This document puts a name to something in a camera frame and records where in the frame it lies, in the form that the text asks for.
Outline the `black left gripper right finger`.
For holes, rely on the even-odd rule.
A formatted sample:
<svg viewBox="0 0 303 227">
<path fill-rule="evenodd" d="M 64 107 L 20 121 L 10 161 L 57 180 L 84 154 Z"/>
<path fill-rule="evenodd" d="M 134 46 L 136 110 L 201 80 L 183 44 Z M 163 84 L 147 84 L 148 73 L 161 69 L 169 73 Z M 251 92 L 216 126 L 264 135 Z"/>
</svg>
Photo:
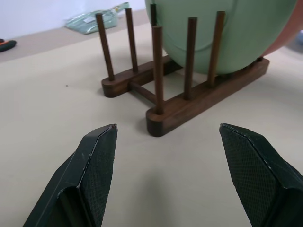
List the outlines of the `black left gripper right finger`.
<svg viewBox="0 0 303 227">
<path fill-rule="evenodd" d="M 219 132 L 252 227 L 303 227 L 303 175 L 261 134 L 226 123 Z"/>
</svg>

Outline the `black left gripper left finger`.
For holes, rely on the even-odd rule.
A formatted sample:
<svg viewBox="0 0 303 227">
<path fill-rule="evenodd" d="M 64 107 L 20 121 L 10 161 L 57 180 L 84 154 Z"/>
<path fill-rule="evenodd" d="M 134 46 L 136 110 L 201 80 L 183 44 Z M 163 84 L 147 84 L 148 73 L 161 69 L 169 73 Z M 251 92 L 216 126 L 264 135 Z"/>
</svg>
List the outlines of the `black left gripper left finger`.
<svg viewBox="0 0 303 227">
<path fill-rule="evenodd" d="M 97 128 L 58 167 L 23 227 L 101 227 L 117 141 L 117 125 Z"/>
</svg>

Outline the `dark wooden dish rack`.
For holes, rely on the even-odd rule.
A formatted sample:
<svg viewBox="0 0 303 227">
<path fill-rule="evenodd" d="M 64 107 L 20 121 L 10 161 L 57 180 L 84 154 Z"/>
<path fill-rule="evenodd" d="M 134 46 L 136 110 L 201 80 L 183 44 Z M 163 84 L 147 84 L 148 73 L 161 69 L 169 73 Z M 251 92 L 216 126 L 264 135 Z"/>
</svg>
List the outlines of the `dark wooden dish rack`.
<svg viewBox="0 0 303 227">
<path fill-rule="evenodd" d="M 150 5 L 152 25 L 153 60 L 139 65 L 137 62 L 132 9 L 127 8 L 126 23 L 132 67 L 115 74 L 111 61 L 103 17 L 96 14 L 99 37 L 103 49 L 108 76 L 102 80 L 104 95 L 114 98 L 134 91 L 154 104 L 146 112 L 147 131 L 151 136 L 161 137 L 215 104 L 241 90 L 265 75 L 269 61 L 257 58 L 249 66 L 229 74 L 216 75 L 219 46 L 223 33 L 225 12 L 216 14 L 213 45 L 211 49 L 207 80 L 193 85 L 194 47 L 196 42 L 197 18 L 190 17 L 187 26 L 187 53 L 184 67 L 183 92 L 169 100 L 164 100 L 163 79 L 180 69 L 169 56 L 162 54 L 162 27 L 157 25 L 156 5 Z"/>
</svg>

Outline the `green plate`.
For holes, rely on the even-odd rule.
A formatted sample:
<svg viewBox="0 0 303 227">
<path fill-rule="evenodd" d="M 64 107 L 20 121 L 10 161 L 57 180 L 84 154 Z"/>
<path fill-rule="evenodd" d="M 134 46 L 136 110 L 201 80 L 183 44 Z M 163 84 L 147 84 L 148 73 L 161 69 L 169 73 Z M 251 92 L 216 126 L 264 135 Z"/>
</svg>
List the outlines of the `green plate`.
<svg viewBox="0 0 303 227">
<path fill-rule="evenodd" d="M 187 25 L 197 18 L 194 70 L 207 73 L 217 12 L 225 12 L 217 74 L 238 71 L 255 61 L 279 36 L 298 0 L 145 0 L 156 4 L 163 48 L 180 66 L 186 63 Z"/>
</svg>

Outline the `pink plate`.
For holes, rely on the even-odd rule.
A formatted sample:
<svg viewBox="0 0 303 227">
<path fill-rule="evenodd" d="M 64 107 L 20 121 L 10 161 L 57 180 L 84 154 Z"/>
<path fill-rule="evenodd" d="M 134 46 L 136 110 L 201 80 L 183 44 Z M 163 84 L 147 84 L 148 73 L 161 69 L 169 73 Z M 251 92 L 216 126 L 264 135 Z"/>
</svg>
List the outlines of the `pink plate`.
<svg viewBox="0 0 303 227">
<path fill-rule="evenodd" d="M 297 4 L 278 38 L 265 50 L 261 56 L 266 56 L 285 46 L 289 41 L 303 30 L 303 0 L 297 0 Z"/>
</svg>

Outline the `clear green plastic bag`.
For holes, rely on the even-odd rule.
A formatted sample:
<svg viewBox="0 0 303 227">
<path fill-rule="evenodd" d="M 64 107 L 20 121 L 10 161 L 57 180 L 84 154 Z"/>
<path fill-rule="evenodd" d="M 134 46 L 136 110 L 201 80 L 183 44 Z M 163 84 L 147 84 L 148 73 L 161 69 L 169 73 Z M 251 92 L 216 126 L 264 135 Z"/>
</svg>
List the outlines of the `clear green plastic bag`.
<svg viewBox="0 0 303 227">
<path fill-rule="evenodd" d="M 104 22 L 104 28 L 114 28 L 118 24 L 118 14 L 128 7 L 130 7 L 129 2 L 124 2 L 109 9 L 82 13 L 68 19 L 65 27 L 83 35 L 98 32 L 96 14 L 101 14 Z"/>
</svg>

